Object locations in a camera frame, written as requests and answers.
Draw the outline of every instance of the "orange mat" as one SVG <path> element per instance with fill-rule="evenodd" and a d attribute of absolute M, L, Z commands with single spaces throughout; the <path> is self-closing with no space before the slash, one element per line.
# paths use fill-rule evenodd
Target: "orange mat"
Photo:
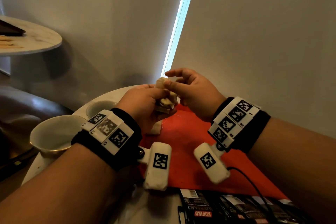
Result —
<path fill-rule="evenodd" d="M 145 136 L 140 142 L 140 146 L 148 149 L 153 142 L 167 143 L 172 147 L 168 186 L 258 195 L 249 181 L 235 170 L 231 170 L 229 179 L 221 184 L 215 185 L 210 182 L 194 157 L 194 149 L 201 143 L 215 143 L 207 133 L 210 123 L 201 121 L 187 107 L 178 105 L 177 109 L 175 115 L 163 120 L 159 136 Z M 221 159 L 227 167 L 242 170 L 264 196 L 287 198 L 241 151 L 230 150 L 223 154 Z M 141 164 L 139 168 L 144 175 L 146 165 Z"/>

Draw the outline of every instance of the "qr-like code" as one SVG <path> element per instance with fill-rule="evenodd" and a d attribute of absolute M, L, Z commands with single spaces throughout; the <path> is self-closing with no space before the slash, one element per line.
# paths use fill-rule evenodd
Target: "qr-like code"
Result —
<path fill-rule="evenodd" d="M 228 135 L 225 134 L 224 131 L 221 130 L 220 128 L 217 128 L 212 135 L 221 143 L 225 140 L 225 138 L 228 137 Z"/>
<path fill-rule="evenodd" d="M 96 129 L 108 136 L 116 127 L 117 125 L 107 118 L 103 120 Z"/>
<path fill-rule="evenodd" d="M 234 107 L 229 113 L 228 115 L 235 120 L 236 122 L 240 122 L 242 120 L 242 118 L 245 117 L 246 112 L 243 112 L 241 109 L 239 109 L 238 107 Z"/>
<path fill-rule="evenodd" d="M 252 108 L 252 105 L 250 105 L 249 103 L 247 103 L 244 100 L 241 100 L 238 104 L 238 107 L 240 107 L 241 109 L 243 109 L 245 112 L 247 112 L 248 110 L 250 110 Z"/>
<path fill-rule="evenodd" d="M 205 166 L 206 169 L 209 169 L 212 167 L 214 164 L 216 164 L 216 161 L 213 159 L 210 153 L 205 154 L 202 158 L 201 161 L 203 165 Z"/>
<path fill-rule="evenodd" d="M 115 146 L 120 148 L 127 141 L 128 135 L 118 128 L 113 135 L 108 138 Z"/>
<path fill-rule="evenodd" d="M 155 153 L 153 167 L 167 169 L 168 155 Z"/>
<path fill-rule="evenodd" d="M 89 119 L 88 122 L 90 122 L 92 124 L 97 124 L 100 120 L 104 119 L 105 117 L 106 117 L 106 115 L 99 113 L 99 114 L 93 116 L 91 119 Z"/>
<path fill-rule="evenodd" d="M 229 132 L 231 129 L 234 128 L 236 123 L 231 120 L 228 116 L 225 116 L 224 119 L 219 123 L 219 125 L 224 129 L 226 132 Z"/>

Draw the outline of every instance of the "black cable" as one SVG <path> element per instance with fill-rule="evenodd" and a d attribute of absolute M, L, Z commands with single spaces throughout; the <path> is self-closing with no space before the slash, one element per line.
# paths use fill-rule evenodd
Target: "black cable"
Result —
<path fill-rule="evenodd" d="M 262 195 L 262 193 L 259 191 L 259 189 L 257 188 L 257 186 L 255 186 L 255 184 L 250 180 L 250 178 L 248 178 L 248 176 L 246 174 L 244 174 L 243 171 L 241 171 L 240 169 L 236 168 L 236 167 L 228 167 L 227 170 L 236 170 L 238 172 L 240 172 L 242 175 L 244 175 L 244 177 L 250 182 L 250 184 L 252 184 L 252 186 L 254 187 L 254 189 L 258 192 L 259 196 L 261 197 L 261 199 L 264 201 L 265 206 L 267 207 L 269 213 L 272 215 L 272 217 L 274 218 L 274 220 L 276 221 L 277 218 L 275 217 L 271 207 L 267 204 L 266 199 L 264 198 L 264 196 Z"/>

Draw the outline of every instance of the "round table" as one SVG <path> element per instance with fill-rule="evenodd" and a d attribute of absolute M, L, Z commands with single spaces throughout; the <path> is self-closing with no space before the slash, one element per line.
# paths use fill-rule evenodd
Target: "round table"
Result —
<path fill-rule="evenodd" d="M 11 43 L 22 48 L 0 48 L 0 57 L 44 52 L 62 44 L 62 37 L 49 28 L 4 15 L 0 15 L 0 20 L 26 31 L 23 36 L 9 36 L 13 40 Z"/>
<path fill-rule="evenodd" d="M 83 105 L 76 112 L 74 112 L 73 115 L 77 115 L 88 120 L 89 117 L 86 115 L 86 109 L 91 104 L 102 100 L 119 102 L 124 94 L 132 87 L 134 86 L 129 86 L 107 92 Z M 34 176 L 39 174 L 41 171 L 46 169 L 54 161 L 55 159 L 52 158 L 43 158 L 39 153 L 36 156 L 34 162 L 31 164 L 22 184 L 26 183 Z M 119 180 L 119 182 L 116 183 L 119 184 L 118 186 L 120 187 L 123 186 L 124 190 L 128 188 L 130 184 L 133 184 L 135 182 L 133 177 L 130 177 L 130 170 L 128 170 L 127 168 L 121 170 L 117 176 L 117 180 Z M 120 197 L 120 193 L 123 189 L 117 189 L 117 192 L 111 195 L 109 201 L 115 203 Z M 122 211 L 112 213 L 112 218 L 108 223 L 160 224 L 179 222 L 177 206 L 182 205 L 182 203 L 178 194 L 165 192 L 165 197 L 162 197 L 162 193 L 160 193 L 161 195 L 159 196 L 152 195 L 147 190 L 144 190 L 142 187 L 138 187 L 137 192 L 133 194 L 135 194 L 136 196 L 130 198 L 125 203 Z"/>

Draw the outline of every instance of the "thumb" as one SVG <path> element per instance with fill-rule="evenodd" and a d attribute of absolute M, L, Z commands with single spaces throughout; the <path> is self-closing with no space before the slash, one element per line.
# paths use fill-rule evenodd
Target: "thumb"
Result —
<path fill-rule="evenodd" d="M 190 85 L 179 83 L 179 82 L 173 82 L 170 80 L 166 80 L 163 83 L 163 86 L 170 91 L 173 91 L 174 93 L 178 94 L 182 98 L 186 98 L 189 93 L 189 87 Z"/>

